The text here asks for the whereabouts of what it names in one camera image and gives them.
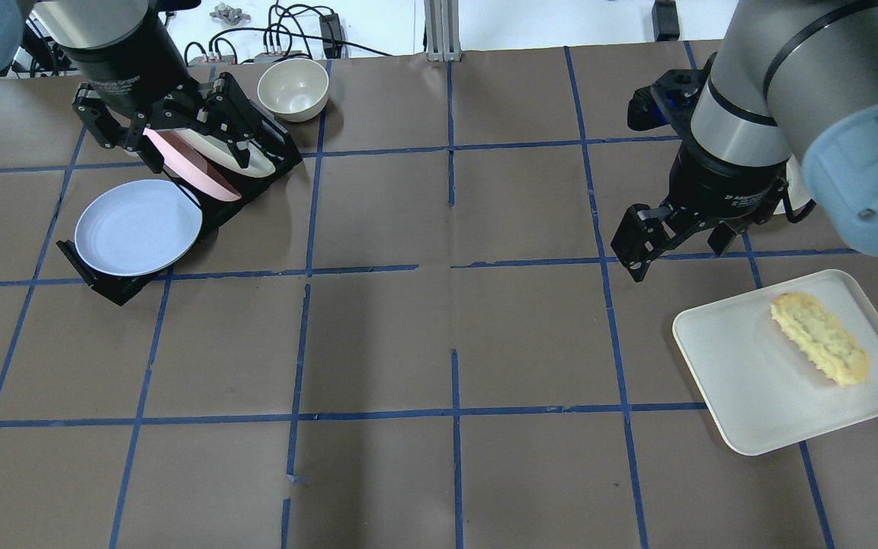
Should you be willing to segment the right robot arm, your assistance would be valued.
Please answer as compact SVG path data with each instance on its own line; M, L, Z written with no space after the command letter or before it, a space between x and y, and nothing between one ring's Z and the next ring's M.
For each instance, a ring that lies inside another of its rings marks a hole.
M739 2L704 68L637 89L626 121L681 139L666 197L628 207L610 243L634 281L699 232L722 255L778 207L819 207L878 257L878 1Z

